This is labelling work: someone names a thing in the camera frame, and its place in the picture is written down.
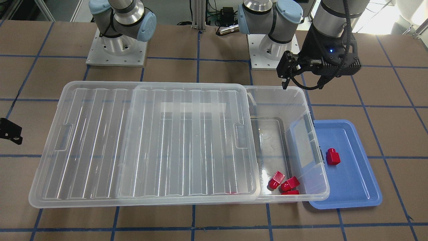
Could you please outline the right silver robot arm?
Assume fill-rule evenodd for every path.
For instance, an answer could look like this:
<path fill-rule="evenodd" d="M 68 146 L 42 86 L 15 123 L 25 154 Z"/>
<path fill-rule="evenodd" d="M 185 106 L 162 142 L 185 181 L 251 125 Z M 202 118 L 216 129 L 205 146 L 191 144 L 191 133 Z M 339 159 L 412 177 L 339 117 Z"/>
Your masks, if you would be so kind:
<path fill-rule="evenodd" d="M 114 49 L 114 42 L 131 39 L 131 44 L 148 42 L 156 29 L 156 15 L 146 9 L 141 0 L 90 0 L 89 9 L 100 31 L 107 40 L 106 52 L 111 55 L 128 53 Z"/>

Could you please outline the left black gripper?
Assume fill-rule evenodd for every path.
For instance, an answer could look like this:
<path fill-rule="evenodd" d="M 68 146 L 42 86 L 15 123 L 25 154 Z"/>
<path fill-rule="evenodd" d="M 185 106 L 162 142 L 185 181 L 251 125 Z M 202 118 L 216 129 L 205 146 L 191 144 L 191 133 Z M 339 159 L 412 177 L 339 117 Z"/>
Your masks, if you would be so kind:
<path fill-rule="evenodd" d="M 310 26 L 298 55 L 285 51 L 276 67 L 284 90 L 290 81 L 301 88 L 301 84 L 295 79 L 299 75 L 300 64 L 301 68 L 321 75 L 317 82 L 318 89 L 323 89 L 331 81 L 332 75 L 354 75 L 362 68 L 357 41 L 352 33 L 346 30 L 340 37 L 331 37 L 320 32 L 314 25 Z"/>

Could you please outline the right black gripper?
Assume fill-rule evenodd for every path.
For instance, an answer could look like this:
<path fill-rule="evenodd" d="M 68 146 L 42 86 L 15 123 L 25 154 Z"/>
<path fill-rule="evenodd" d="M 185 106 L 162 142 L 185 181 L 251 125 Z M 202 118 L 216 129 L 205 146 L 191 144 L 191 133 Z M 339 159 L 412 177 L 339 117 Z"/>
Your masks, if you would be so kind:
<path fill-rule="evenodd" d="M 17 145 L 21 145 L 23 137 L 21 136 L 22 127 L 11 122 L 6 118 L 0 118 L 0 138 L 7 139 Z"/>

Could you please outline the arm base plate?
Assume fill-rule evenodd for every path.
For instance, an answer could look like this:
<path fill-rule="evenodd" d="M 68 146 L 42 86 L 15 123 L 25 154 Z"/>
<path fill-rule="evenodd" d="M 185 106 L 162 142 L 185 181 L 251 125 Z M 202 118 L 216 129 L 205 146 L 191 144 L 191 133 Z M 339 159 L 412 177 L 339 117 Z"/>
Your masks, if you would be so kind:
<path fill-rule="evenodd" d="M 285 51 L 300 52 L 296 35 L 286 44 L 272 41 L 267 34 L 249 34 L 247 40 L 253 70 L 274 71 Z"/>
<path fill-rule="evenodd" d="M 137 41 L 128 36 L 107 38 L 96 29 L 86 64 L 106 67 L 144 67 L 147 42 Z"/>

